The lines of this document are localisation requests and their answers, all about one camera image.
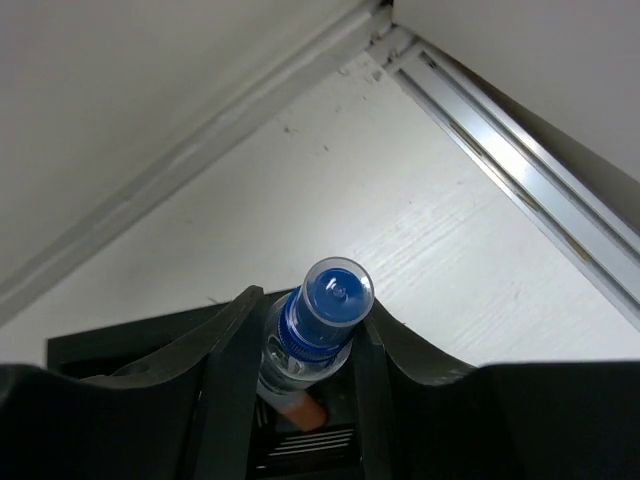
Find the orange blue-capped highlighter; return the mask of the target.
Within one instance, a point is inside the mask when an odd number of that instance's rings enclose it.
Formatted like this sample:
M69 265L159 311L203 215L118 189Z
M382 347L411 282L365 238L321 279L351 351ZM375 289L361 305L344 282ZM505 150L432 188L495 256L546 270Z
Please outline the orange blue-capped highlighter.
M323 427L328 414L308 389L344 365L374 300L373 281L356 261L328 257L314 264L267 310L257 381L262 400L303 432Z

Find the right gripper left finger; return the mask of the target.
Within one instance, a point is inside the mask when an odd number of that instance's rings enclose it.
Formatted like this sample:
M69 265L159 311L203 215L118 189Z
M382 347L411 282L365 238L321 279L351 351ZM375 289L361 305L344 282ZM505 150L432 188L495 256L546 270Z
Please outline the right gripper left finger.
M4 479L174 479L208 363L252 323L258 286L201 325L110 374L1 367Z

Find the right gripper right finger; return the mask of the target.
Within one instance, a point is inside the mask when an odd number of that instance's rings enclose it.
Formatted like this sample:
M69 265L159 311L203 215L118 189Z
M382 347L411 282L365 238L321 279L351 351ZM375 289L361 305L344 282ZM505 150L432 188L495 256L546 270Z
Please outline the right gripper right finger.
M471 366L375 305L352 350L368 479L635 479L639 365Z

